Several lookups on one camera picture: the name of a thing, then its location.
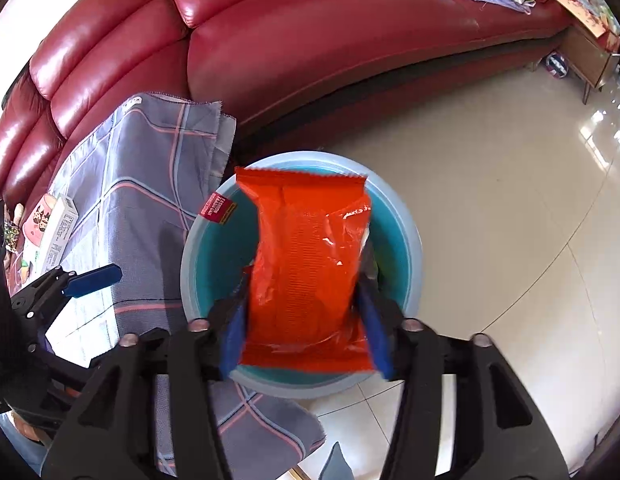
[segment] plastic bowl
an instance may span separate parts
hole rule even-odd
[[[421,295],[421,239],[410,212],[377,174],[345,157],[324,152],[274,155],[250,168],[279,168],[316,173],[367,175],[365,190],[372,200],[370,239],[381,272],[380,288],[416,317]],[[254,259],[259,241],[257,211],[232,176],[217,190],[234,200],[236,209],[224,225],[197,216],[187,237],[181,263],[181,295],[188,320],[205,317],[212,304],[232,293],[244,266]],[[258,392],[288,399],[312,399],[354,386],[370,373],[314,374],[239,366],[231,378]]]

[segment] white box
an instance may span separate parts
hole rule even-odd
[[[23,243],[23,254],[21,256],[28,264],[36,265],[36,261],[38,259],[38,247],[34,245],[27,236],[25,237],[25,241]]]
[[[59,195],[38,250],[35,266],[37,276],[45,274],[61,262],[65,245],[70,239],[77,220],[78,213],[72,199]]]

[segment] red packaging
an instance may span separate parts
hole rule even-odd
[[[215,191],[207,199],[199,215],[210,222],[223,225],[235,209],[235,202]]]
[[[259,246],[241,362],[308,372],[372,370],[351,299],[371,203],[365,177],[236,169]]]

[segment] cabinet leg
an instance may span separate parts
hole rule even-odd
[[[592,90],[592,86],[590,86],[590,83],[584,83],[585,86],[583,87],[583,99],[582,102],[583,104],[588,104],[588,97],[590,97],[590,90]]]
[[[306,475],[305,471],[298,465],[295,465],[288,473],[290,473],[290,476],[295,480],[310,480],[310,477]]]

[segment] wooden cabinet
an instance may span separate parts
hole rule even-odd
[[[619,54],[607,52],[589,31],[578,24],[571,25],[567,30],[559,53],[584,81],[583,104],[588,102],[592,88],[605,85],[619,61]]]

